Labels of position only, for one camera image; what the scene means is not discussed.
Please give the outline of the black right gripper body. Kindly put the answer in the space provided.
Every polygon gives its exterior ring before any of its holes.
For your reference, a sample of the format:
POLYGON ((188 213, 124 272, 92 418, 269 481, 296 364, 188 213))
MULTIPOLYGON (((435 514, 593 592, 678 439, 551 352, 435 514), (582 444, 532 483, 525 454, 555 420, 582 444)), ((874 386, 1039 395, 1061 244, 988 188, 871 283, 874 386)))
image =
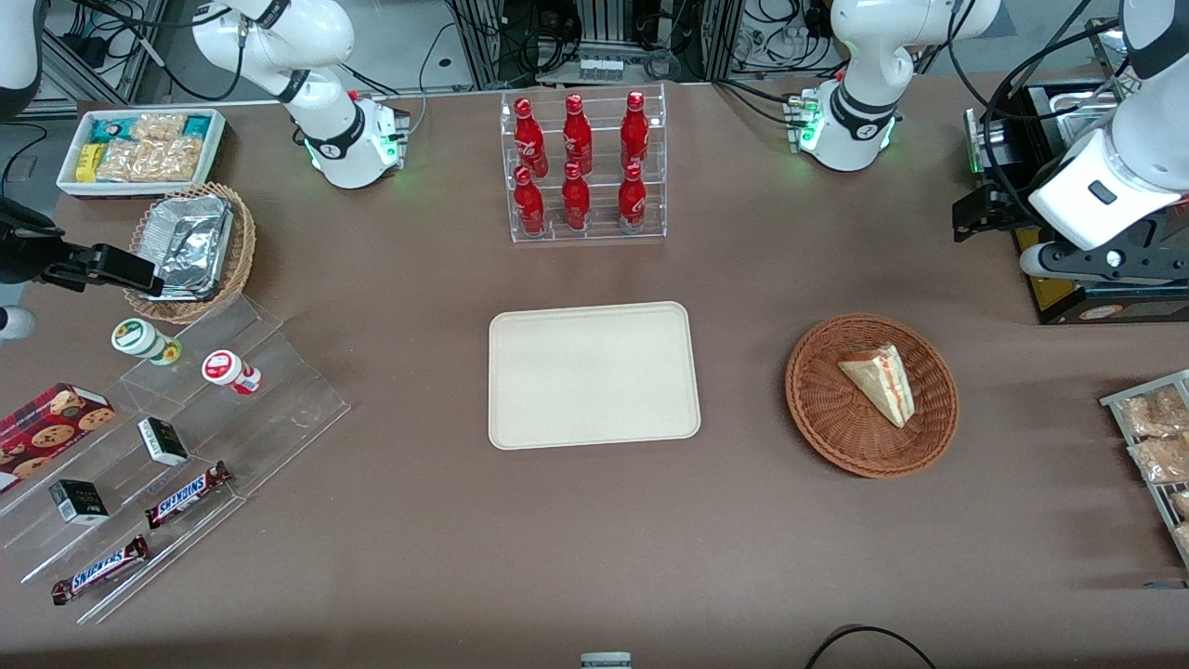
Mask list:
POLYGON ((42 213, 4 196, 1 198, 1 283, 38 279, 68 258, 64 232, 42 213))

